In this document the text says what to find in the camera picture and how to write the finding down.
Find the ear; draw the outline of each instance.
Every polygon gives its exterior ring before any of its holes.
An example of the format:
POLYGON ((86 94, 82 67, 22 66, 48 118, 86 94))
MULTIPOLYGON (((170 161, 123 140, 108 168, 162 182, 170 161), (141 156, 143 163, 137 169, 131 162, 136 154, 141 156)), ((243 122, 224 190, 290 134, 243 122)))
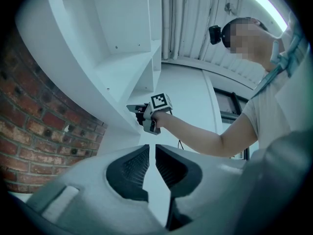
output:
POLYGON ((257 25, 257 26, 260 26, 260 21, 259 20, 257 20, 257 19, 255 19, 255 18, 251 18, 250 19, 251 20, 251 22, 253 23, 253 24, 255 24, 255 25, 257 25))

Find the black cable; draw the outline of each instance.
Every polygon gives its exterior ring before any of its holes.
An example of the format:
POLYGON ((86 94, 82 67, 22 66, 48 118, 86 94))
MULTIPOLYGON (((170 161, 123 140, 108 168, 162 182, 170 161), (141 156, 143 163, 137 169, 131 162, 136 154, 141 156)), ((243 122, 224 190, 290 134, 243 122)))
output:
POLYGON ((179 143, 181 145, 181 148, 184 150, 184 147, 182 147, 181 141, 178 139, 177 148, 179 148, 179 143))

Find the red brick wall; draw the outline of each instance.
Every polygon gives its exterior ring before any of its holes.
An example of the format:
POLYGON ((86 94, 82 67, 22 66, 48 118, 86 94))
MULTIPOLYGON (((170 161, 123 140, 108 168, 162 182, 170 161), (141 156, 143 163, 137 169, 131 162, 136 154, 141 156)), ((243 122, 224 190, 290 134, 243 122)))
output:
POLYGON ((33 193, 95 156, 105 130, 46 76, 13 28, 0 58, 0 169, 8 190, 33 193))

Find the hand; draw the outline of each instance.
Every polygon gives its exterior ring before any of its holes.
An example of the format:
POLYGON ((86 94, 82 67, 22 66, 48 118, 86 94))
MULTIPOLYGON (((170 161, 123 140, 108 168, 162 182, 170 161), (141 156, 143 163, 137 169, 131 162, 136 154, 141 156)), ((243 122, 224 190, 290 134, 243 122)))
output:
POLYGON ((153 113, 152 118, 156 121, 156 127, 161 128, 164 127, 166 124, 166 117, 168 116, 167 113, 163 111, 156 111, 153 113))

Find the short hair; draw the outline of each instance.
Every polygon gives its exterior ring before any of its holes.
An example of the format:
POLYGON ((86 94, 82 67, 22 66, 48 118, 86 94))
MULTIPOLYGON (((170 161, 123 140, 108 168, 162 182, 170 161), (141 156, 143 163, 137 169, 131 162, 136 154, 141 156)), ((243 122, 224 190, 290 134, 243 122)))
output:
MULTIPOLYGON (((248 22, 249 19, 251 19, 251 17, 235 18, 224 26, 222 30, 222 42, 226 48, 230 48, 230 25, 234 23, 245 24, 248 22)), ((265 25, 262 22, 260 22, 259 27, 268 32, 268 29, 265 27, 265 25)))

